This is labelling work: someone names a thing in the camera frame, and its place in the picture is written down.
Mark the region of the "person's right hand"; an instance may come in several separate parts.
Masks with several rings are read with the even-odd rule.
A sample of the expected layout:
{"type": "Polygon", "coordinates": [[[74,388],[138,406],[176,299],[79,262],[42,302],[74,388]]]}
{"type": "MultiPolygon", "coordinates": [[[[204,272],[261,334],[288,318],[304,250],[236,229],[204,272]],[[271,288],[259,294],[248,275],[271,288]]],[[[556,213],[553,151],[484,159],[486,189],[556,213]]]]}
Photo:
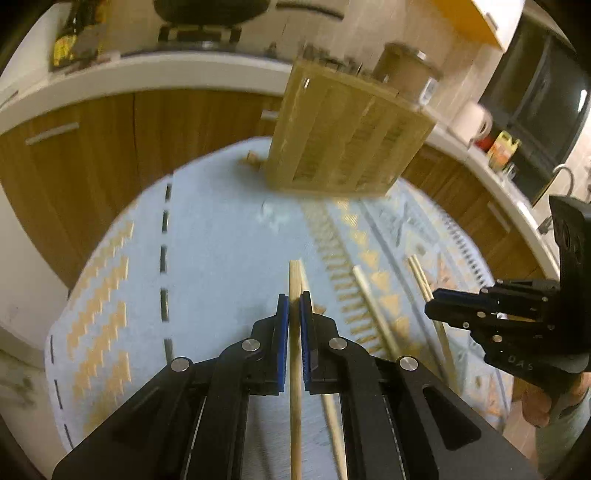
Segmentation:
{"type": "MultiPolygon", "coordinates": [[[[566,395],[566,407],[580,404],[590,387],[590,373],[584,372],[575,381],[566,395]]],[[[545,427],[550,423],[552,400],[537,386],[527,384],[522,395],[522,413],[524,419],[534,427],[545,427]]]]}

